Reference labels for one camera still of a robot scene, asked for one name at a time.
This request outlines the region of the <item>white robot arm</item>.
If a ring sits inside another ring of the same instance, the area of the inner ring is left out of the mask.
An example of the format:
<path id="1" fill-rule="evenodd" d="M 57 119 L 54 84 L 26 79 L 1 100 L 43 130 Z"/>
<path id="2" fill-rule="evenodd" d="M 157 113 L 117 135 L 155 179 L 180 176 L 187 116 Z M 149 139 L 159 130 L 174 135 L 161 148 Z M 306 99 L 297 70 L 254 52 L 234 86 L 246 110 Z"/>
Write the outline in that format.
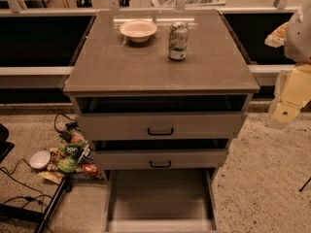
<path id="1" fill-rule="evenodd" d="M 267 125 L 281 129 L 293 122 L 311 101 L 311 0 L 305 0 L 264 43 L 273 48 L 283 47 L 285 56 L 295 62 L 291 71 L 280 72 L 269 108 Z"/>

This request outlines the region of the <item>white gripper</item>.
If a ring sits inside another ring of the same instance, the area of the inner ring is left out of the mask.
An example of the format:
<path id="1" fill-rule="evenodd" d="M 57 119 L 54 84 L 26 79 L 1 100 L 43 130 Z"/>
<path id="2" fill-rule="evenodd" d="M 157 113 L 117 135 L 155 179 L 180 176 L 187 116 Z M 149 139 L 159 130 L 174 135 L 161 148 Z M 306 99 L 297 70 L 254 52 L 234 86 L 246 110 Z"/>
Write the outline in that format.
<path id="1" fill-rule="evenodd" d="M 296 64 L 290 71 L 281 71 L 266 125 L 273 129 L 285 128 L 310 101 L 311 64 Z"/>

